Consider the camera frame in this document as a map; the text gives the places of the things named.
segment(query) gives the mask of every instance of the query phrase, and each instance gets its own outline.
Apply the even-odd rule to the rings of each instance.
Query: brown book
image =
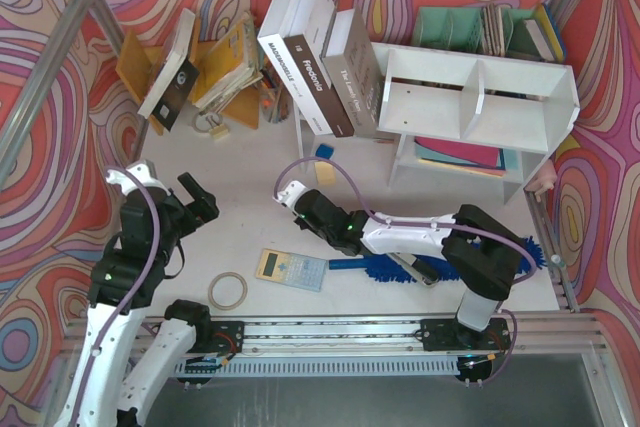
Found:
[[[284,39],[296,67],[302,73],[305,83],[336,137],[353,135],[353,125],[342,106],[340,97],[324,79],[320,67],[304,35],[294,35]]]
[[[359,137],[387,138],[378,132],[384,77],[358,9],[336,14],[323,58],[346,113]]]

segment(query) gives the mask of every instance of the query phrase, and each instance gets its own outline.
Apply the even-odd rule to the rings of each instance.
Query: ring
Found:
[[[224,279],[225,277],[234,277],[236,279],[238,279],[240,281],[240,284],[242,284],[242,295],[240,295],[240,298],[235,301],[233,304],[231,305],[221,305],[218,302],[215,301],[215,299],[213,298],[213,288],[216,286],[216,284]],[[237,274],[235,272],[223,272],[220,275],[217,275],[209,284],[209,302],[211,303],[211,305],[213,305],[216,309],[220,309],[220,310],[233,310],[236,307],[238,307],[242,302],[244,302],[244,299],[247,298],[247,291],[249,290],[249,288],[247,287],[247,281],[244,280],[244,277],[242,277],[240,274]]]

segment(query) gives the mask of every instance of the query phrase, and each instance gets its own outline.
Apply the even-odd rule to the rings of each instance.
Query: book spine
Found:
[[[325,57],[324,65],[344,110],[351,120],[355,134],[358,137],[375,137],[376,122],[366,111],[366,99],[361,95],[361,89],[356,85],[353,73],[344,56]]]
[[[311,90],[307,86],[302,72],[296,66],[293,57],[287,50],[280,35],[274,34],[258,39],[262,50],[271,61],[273,68],[280,76],[300,112],[309,123],[315,135],[325,135],[332,132],[327,119],[318,106]]]
[[[336,137],[353,135],[353,125],[340,102],[336,90],[329,87],[320,73],[316,59],[304,35],[294,35],[284,39],[284,43],[293,57],[297,69],[302,72],[306,86],[312,92],[320,111]]]

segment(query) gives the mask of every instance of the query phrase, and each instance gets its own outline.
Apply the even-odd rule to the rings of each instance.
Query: gray book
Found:
[[[336,14],[323,62],[355,135],[387,137],[377,130],[384,77],[359,9]]]

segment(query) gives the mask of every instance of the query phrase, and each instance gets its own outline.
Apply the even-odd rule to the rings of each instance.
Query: calculator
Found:
[[[264,249],[256,277],[320,292],[328,265],[329,262],[323,259]]]

